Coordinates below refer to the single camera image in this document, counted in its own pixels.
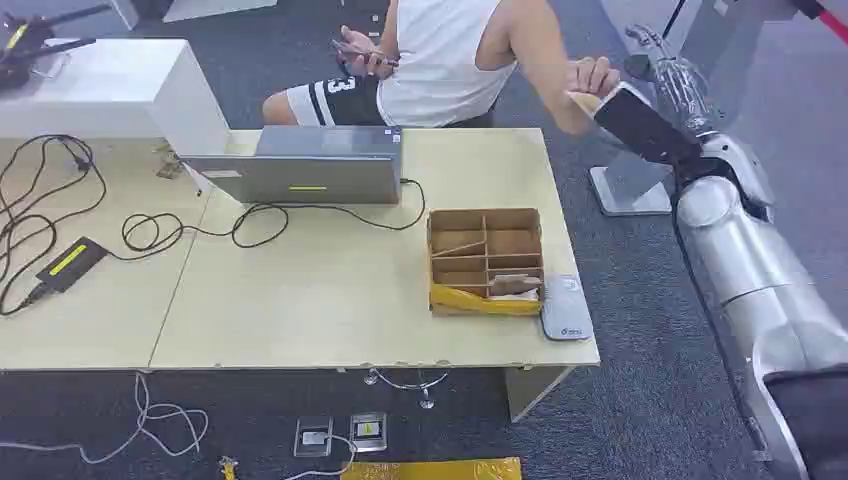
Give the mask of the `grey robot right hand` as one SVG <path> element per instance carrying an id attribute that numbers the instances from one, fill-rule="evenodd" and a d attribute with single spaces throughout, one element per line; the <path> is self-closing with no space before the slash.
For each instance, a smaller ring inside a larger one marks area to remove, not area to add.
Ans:
<path id="1" fill-rule="evenodd" d="M 658 111 L 695 137 L 718 132 L 718 115 L 708 85 L 694 64 L 673 54 L 669 43 L 650 27 L 632 24 L 625 35 L 642 48 L 625 60 L 628 75 L 653 85 Z"/>

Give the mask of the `person's right hand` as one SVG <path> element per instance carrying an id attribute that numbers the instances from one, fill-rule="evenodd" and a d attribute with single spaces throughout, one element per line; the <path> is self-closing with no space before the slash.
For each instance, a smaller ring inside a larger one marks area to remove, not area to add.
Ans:
<path id="1" fill-rule="evenodd" d="M 346 25 L 341 26 L 340 33 L 340 53 L 351 74 L 384 77 L 386 72 L 391 71 L 391 67 L 384 64 L 385 54 L 366 34 Z"/>

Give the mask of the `person's left hand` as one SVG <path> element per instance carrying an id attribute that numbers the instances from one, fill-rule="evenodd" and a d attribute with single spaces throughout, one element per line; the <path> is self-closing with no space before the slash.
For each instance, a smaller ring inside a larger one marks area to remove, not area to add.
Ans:
<path id="1" fill-rule="evenodd" d="M 602 98 L 618 86 L 621 74 L 605 56 L 584 57 L 568 61 L 566 78 L 567 91 Z"/>

